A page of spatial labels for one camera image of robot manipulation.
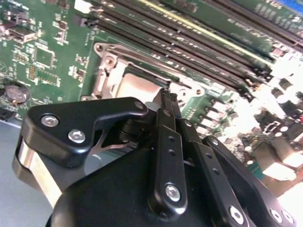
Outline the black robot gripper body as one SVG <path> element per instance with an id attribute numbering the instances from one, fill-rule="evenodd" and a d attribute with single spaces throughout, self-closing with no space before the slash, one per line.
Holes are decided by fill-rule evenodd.
<path id="1" fill-rule="evenodd" d="M 59 198 L 48 226 L 214 227 L 202 178 L 185 155 L 184 145 L 182 141 L 187 190 L 183 214 L 165 219 L 148 204 L 153 159 L 150 147 L 132 151 L 71 185 Z"/>

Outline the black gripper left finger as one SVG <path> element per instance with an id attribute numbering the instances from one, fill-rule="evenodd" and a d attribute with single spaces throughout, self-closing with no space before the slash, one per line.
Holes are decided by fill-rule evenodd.
<path id="1" fill-rule="evenodd" d="M 23 119 L 12 168 L 17 178 L 44 192 L 55 204 L 63 190 L 84 175 L 88 155 L 107 137 L 152 147 L 147 197 L 165 219 L 183 214 L 187 190 L 182 139 L 176 131 L 176 95 L 161 89 L 157 111 L 134 97 L 32 107 Z"/>

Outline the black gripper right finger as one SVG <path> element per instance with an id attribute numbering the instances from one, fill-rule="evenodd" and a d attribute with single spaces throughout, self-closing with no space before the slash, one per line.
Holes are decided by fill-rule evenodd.
<path id="1" fill-rule="evenodd" d="M 277 197 L 214 136 L 200 139 L 192 123 L 181 118 L 177 95 L 171 99 L 185 155 L 202 178 L 214 226 L 295 227 L 296 220 Z"/>

